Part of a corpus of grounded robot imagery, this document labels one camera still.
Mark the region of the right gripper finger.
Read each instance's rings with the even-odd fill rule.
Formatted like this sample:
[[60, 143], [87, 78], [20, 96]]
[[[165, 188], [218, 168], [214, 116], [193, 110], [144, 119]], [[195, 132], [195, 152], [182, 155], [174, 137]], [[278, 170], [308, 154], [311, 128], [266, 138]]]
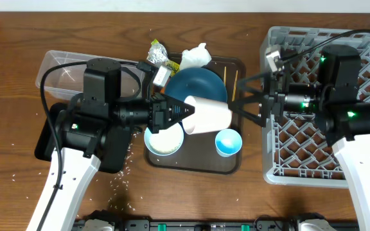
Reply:
[[[244, 110], [244, 106], [257, 103], [260, 107], [259, 114], [253, 114]], [[229, 104], [229, 109], [260, 127], [265, 127], [267, 122], [267, 98], [262, 95], [251, 95], [246, 98], [237, 99]]]
[[248, 92], [248, 93], [262, 92], [262, 90], [254, 88], [252, 84], [253, 82], [267, 79], [269, 76], [270, 76], [270, 73], [264, 72], [264, 73], [259, 73], [254, 76], [248, 77], [248, 78], [243, 78], [237, 81], [236, 88], [240, 91]]

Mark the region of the pink white cup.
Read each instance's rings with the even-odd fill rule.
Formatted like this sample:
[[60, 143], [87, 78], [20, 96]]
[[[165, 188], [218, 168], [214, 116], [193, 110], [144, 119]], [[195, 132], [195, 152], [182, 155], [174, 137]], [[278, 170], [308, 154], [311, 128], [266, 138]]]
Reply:
[[233, 113], [227, 103], [196, 96], [188, 96], [184, 102], [195, 108], [192, 115], [182, 120], [188, 135], [217, 132], [231, 125]]

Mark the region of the blue plate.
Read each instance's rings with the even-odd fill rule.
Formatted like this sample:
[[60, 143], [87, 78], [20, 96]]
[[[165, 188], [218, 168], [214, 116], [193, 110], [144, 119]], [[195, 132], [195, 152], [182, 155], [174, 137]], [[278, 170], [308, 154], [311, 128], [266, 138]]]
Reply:
[[201, 67], [184, 69], [175, 74], [165, 87], [164, 94], [184, 101], [188, 96], [227, 102], [227, 90], [222, 79]]

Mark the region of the blue white cup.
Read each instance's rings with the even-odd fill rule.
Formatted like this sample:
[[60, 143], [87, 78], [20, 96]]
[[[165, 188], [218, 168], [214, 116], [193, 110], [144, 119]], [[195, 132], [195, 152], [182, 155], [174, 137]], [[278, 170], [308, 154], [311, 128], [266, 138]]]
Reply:
[[242, 136], [232, 129], [225, 129], [217, 133], [215, 137], [216, 152], [221, 157], [230, 157], [238, 153], [242, 148]]

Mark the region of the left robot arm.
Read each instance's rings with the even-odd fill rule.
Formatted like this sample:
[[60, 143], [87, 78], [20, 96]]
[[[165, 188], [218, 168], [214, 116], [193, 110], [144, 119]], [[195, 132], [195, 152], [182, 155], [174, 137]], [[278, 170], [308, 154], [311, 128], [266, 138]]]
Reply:
[[123, 74], [138, 80], [139, 69], [154, 78], [156, 68], [145, 62], [93, 58], [82, 65], [83, 91], [68, 104], [44, 107], [46, 124], [35, 155], [51, 165], [29, 230], [70, 230], [93, 176], [122, 169], [134, 130], [146, 126], [158, 133], [195, 112], [193, 106], [151, 93], [149, 87], [138, 88], [145, 98], [138, 93], [123, 97]]

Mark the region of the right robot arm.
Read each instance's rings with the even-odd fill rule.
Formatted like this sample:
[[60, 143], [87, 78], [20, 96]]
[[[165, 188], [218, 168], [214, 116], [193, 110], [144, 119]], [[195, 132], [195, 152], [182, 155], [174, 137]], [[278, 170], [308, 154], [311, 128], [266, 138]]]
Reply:
[[357, 98], [360, 55], [347, 45], [324, 46], [316, 84], [293, 83], [281, 46], [268, 47], [267, 72], [236, 84], [248, 92], [229, 108], [264, 127], [285, 112], [314, 114], [348, 183], [360, 230], [370, 230], [370, 103]]

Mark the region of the grey dishwasher rack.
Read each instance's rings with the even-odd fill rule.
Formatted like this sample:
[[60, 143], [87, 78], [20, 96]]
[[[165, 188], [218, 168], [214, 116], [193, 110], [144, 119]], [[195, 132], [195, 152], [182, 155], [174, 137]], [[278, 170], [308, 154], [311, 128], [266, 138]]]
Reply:
[[[260, 69], [266, 71], [266, 48], [302, 52], [331, 37], [340, 29], [274, 26], [268, 30], [260, 47]], [[370, 103], [370, 34], [359, 33], [335, 40], [336, 44], [356, 48], [361, 57], [357, 98]], [[347, 188], [344, 173], [326, 144], [311, 114], [285, 113], [279, 122], [271, 117], [262, 128], [262, 166], [266, 182], [276, 185]]]

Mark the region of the wooden chopstick right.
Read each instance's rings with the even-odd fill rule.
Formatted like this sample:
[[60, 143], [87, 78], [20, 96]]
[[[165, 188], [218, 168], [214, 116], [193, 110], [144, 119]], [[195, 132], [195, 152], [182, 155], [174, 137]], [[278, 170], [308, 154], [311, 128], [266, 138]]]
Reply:
[[234, 77], [233, 94], [232, 94], [232, 100], [231, 100], [232, 102], [235, 100], [237, 81], [238, 81], [238, 70], [236, 70], [235, 77]]

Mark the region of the wooden chopstick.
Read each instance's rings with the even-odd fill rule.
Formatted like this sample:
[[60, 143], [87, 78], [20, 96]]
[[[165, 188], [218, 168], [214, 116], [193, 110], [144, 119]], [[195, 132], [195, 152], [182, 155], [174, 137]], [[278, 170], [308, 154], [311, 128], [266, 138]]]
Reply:
[[227, 79], [227, 67], [224, 67], [224, 73], [223, 73], [223, 83], [226, 87], [226, 79]]
[[231, 100], [232, 102], [235, 100], [237, 81], [238, 81], [238, 70], [236, 70], [235, 77], [234, 77], [233, 94], [232, 94], [232, 100]]

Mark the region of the light blue rice bowl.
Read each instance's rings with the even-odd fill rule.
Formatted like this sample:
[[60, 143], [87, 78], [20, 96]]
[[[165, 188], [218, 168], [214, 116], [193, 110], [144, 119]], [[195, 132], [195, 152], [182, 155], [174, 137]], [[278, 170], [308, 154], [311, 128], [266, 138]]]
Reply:
[[166, 130], [152, 133], [149, 128], [145, 130], [144, 142], [146, 148], [153, 154], [168, 156], [182, 146], [184, 141], [184, 131], [179, 123], [174, 124]]

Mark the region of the wooden chopstick left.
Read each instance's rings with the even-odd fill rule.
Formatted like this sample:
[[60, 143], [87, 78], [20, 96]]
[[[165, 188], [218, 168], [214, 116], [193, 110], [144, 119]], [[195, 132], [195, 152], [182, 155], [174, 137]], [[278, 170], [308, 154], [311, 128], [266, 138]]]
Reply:
[[223, 73], [223, 83], [226, 87], [226, 79], [227, 79], [227, 67], [224, 67], [224, 73]]

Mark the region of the crumpled white napkin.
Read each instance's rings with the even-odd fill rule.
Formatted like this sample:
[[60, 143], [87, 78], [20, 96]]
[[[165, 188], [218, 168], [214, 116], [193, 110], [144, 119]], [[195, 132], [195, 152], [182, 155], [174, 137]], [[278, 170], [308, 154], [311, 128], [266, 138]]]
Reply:
[[211, 61], [211, 55], [206, 49], [206, 43], [200, 43], [197, 47], [182, 52], [179, 70], [191, 67], [202, 67]]

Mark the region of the yellow silver snack wrapper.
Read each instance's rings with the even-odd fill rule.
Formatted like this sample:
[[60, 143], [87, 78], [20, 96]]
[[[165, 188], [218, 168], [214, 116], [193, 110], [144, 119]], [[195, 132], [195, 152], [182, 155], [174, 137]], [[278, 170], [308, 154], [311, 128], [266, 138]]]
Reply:
[[174, 76], [179, 71], [180, 65], [168, 58], [166, 48], [157, 39], [151, 42], [146, 60], [157, 67], [163, 65], [169, 68], [172, 71], [171, 76]]

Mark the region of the clear plastic container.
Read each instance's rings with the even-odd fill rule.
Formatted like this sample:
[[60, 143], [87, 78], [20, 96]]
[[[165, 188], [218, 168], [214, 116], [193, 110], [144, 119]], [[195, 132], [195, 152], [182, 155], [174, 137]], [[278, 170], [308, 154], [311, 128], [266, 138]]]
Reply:
[[[44, 55], [40, 65], [35, 85], [37, 88], [40, 88], [40, 83], [44, 73], [52, 67], [73, 62], [87, 62], [95, 58], [98, 58], [98, 56], [68, 51], [49, 50]], [[137, 79], [134, 79], [129, 75], [129, 73], [122, 71], [120, 81], [113, 85], [113, 89], [116, 92], [119, 92], [122, 98], [130, 96], [135, 96], [138, 99], [141, 98], [141, 86], [138, 84], [143, 82], [146, 73], [137, 68], [136, 61], [120, 58], [115, 58], [114, 60], [135, 74]], [[54, 98], [70, 100], [74, 95], [83, 92], [85, 69], [85, 65], [75, 65], [51, 72], [44, 82], [44, 90]]]

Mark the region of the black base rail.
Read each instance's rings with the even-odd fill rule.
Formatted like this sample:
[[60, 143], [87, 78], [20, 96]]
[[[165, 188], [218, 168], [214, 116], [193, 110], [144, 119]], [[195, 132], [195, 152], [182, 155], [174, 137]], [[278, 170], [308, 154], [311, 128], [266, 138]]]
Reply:
[[292, 222], [256, 220], [253, 222], [191, 222], [191, 221], [149, 221], [147, 219], [126, 220], [114, 230], [158, 231], [158, 230], [207, 230], [207, 231], [242, 231], [242, 230], [294, 230]]

